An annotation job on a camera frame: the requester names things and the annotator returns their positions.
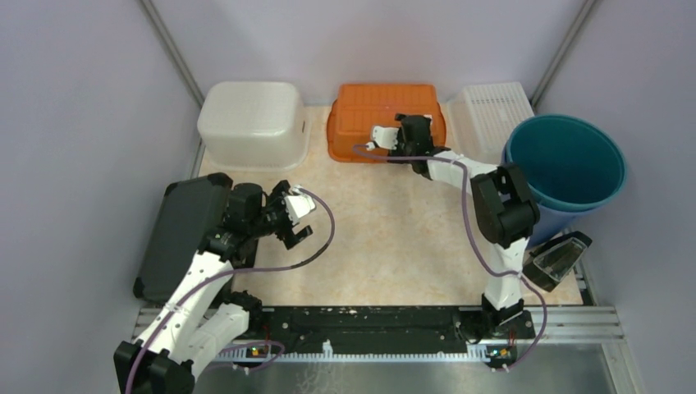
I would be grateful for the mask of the white perforated basket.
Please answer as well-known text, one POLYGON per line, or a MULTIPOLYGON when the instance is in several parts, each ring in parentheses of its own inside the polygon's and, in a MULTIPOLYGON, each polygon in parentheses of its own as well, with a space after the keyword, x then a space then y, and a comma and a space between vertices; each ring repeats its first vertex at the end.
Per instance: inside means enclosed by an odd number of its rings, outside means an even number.
POLYGON ((533 117, 520 82, 469 85, 444 104, 450 146, 482 163, 498 164, 512 131, 533 117))

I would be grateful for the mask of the orange plastic tub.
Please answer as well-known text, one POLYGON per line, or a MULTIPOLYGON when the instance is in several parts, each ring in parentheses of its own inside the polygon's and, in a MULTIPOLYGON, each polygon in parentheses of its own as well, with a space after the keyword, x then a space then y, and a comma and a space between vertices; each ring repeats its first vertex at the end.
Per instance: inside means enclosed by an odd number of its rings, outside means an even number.
POLYGON ((445 117, 433 85, 343 84, 327 119, 327 151, 340 163, 369 163, 352 151, 370 141, 374 126, 398 127, 396 114, 430 115, 436 145, 446 143, 445 117))

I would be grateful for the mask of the translucent white plastic tub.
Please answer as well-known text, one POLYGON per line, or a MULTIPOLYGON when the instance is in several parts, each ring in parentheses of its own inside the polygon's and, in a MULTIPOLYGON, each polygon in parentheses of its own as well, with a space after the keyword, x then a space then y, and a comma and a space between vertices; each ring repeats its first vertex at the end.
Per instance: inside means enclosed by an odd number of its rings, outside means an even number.
POLYGON ((300 91, 277 81, 224 81, 207 93, 197 128, 209 161, 226 171, 283 172, 309 151, 300 91))

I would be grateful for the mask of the teal bucket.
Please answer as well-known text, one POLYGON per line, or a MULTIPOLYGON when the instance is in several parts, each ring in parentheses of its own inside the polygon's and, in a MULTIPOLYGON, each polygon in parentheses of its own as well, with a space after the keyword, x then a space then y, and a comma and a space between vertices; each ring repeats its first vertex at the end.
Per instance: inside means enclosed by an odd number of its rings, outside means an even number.
POLYGON ((627 178, 625 156, 610 136, 561 114, 522 121, 505 143, 502 158, 521 168, 541 205, 568 213, 608 204, 627 178))

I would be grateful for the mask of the blue bucket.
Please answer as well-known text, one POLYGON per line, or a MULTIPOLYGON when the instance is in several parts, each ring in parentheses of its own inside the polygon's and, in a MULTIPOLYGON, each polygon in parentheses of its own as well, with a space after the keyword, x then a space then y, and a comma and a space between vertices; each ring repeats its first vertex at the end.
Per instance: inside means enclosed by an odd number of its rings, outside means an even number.
POLYGON ((567 228, 580 215, 577 212, 558 211, 541 204, 538 206, 538 210, 540 218, 533 227, 533 234, 529 238, 527 246, 528 249, 549 241, 556 234, 567 228))

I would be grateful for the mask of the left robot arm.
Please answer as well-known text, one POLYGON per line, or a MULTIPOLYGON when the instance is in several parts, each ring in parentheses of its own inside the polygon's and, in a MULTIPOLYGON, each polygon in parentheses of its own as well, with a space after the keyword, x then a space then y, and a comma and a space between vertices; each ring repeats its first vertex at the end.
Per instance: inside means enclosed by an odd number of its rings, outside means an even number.
POLYGON ((323 200, 279 181, 270 192, 222 173, 169 185, 135 280, 135 295, 157 301, 155 320, 113 359, 123 393, 191 393, 199 376, 237 337, 263 329, 261 302, 226 293, 234 276, 256 273, 259 241, 291 249, 312 234, 300 221, 323 200))

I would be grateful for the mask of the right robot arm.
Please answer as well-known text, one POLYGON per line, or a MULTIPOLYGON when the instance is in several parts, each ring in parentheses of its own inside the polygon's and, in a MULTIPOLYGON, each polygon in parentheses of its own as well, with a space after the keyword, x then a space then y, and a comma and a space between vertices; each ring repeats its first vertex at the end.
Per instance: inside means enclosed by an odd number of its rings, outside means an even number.
POLYGON ((462 202, 474 205, 478 230, 494 250, 485 259, 478 246, 473 248, 489 276, 481 326, 488 336, 503 338, 524 310, 520 289, 524 251, 540 218, 524 173, 514 163, 481 163, 436 146, 429 116, 398 113, 395 119, 400 125, 390 157, 406 158, 414 172, 431 181, 459 187, 462 202))

